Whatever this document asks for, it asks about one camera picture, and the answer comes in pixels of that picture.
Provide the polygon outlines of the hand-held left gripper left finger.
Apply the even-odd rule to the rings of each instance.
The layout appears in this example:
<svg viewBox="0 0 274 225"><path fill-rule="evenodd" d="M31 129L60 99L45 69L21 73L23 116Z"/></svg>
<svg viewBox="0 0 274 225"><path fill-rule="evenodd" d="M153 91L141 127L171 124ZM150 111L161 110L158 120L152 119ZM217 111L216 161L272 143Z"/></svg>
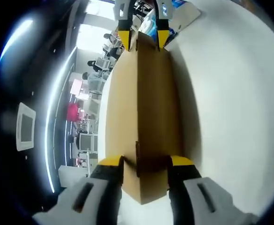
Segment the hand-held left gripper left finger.
<svg viewBox="0 0 274 225"><path fill-rule="evenodd" d="M89 177L66 188L50 210L33 219L39 225L115 225L123 179L124 157L105 158Z"/></svg>

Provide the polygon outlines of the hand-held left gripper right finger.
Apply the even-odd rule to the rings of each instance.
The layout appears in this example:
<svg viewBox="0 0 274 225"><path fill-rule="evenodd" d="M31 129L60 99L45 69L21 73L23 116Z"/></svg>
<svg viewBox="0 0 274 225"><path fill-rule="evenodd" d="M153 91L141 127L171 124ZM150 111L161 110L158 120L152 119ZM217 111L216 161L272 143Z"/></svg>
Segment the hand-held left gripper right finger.
<svg viewBox="0 0 274 225"><path fill-rule="evenodd" d="M202 177L185 157L167 159L169 198L175 225L255 225L259 217L238 209L232 195Z"/></svg>

